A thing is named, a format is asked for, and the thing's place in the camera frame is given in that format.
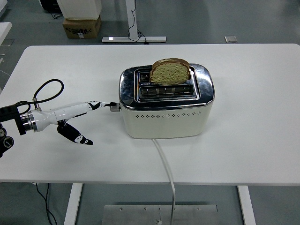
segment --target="ventilation holes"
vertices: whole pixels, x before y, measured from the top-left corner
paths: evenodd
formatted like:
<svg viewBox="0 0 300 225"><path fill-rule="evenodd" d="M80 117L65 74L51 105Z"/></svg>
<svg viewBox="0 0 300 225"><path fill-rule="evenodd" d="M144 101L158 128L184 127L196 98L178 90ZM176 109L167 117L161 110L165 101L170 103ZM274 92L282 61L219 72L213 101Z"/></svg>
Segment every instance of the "ventilation holes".
<svg viewBox="0 0 300 225"><path fill-rule="evenodd" d="M178 114L167 114L167 115L141 115L141 116L136 115L135 117L136 118L147 118L147 119L152 118L152 119L154 119L154 118L165 118L165 117L167 117L167 118L173 117L174 118L174 117L184 117L184 116L195 116L195 115L200 115L200 114L201 114L201 112L192 112L192 113L188 112L188 113L182 113L182 114L178 113Z"/></svg>

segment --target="bread slice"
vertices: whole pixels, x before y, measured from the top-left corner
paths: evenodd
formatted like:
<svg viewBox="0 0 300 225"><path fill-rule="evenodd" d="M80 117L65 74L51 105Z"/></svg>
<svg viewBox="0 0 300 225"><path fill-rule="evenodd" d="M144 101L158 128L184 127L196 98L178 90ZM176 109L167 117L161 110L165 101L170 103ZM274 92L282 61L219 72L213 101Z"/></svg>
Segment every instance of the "bread slice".
<svg viewBox="0 0 300 225"><path fill-rule="evenodd" d="M182 84L188 79L190 79L189 63L177 58L153 63L150 72L150 82L161 85Z"/></svg>

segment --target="robotic hand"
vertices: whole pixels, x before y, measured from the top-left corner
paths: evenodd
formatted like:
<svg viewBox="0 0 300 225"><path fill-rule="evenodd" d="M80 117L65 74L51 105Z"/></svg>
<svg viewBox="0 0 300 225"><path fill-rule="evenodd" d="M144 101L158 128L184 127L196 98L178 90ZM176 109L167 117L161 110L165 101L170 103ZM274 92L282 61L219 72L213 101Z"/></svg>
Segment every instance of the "robotic hand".
<svg viewBox="0 0 300 225"><path fill-rule="evenodd" d="M89 111L111 105L113 103L89 101L78 102L49 111L41 111L38 108L21 115L21 121L26 131L33 130L34 132L40 132L50 124L58 125L58 133L70 141L92 145L93 141L81 135L73 126L67 124L67 121L73 117L84 115Z"/></svg>

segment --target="toaster label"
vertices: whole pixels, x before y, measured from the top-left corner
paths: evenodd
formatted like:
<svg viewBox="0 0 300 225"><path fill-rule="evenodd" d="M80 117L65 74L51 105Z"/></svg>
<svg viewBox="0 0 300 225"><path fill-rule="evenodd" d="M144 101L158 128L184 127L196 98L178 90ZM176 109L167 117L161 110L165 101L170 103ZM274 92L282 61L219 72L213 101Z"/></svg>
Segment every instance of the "toaster label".
<svg viewBox="0 0 300 225"><path fill-rule="evenodd" d="M141 83L140 85L141 85L141 86L150 86L151 83Z"/></svg>

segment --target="robotic arm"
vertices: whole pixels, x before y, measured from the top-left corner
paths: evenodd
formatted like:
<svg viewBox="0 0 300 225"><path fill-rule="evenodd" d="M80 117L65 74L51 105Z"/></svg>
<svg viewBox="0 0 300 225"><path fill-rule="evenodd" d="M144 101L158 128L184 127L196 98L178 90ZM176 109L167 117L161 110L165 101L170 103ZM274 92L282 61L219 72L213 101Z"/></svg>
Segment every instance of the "robotic arm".
<svg viewBox="0 0 300 225"><path fill-rule="evenodd" d="M3 127L1 122L5 122L8 120L15 120L20 135L26 134L26 131L28 130L33 130L34 132L40 132L43 131L50 124L54 124L58 126L57 127L58 133L63 135L65 138L75 143L92 145L93 141L85 138L77 129L69 125L67 121L71 118L82 116L90 111L93 111L98 108L103 108L105 106L109 106L111 111L116 111L119 109L119 104L115 102L108 103L108 102L89 101L89 102L77 102L53 110L42 111L38 103L45 102L53 98L49 98L43 101L37 101L36 99L37 92L34 95L34 102L23 101L15 105L10 105L10 106L5 106L3 108L0 108L0 157L2 157L2 154L5 151L10 149L14 145L13 138L7 136L6 129ZM30 104L35 105L35 110L29 111L30 109L29 107L26 112L19 113L18 111L19 106L21 105L30 106Z"/></svg>

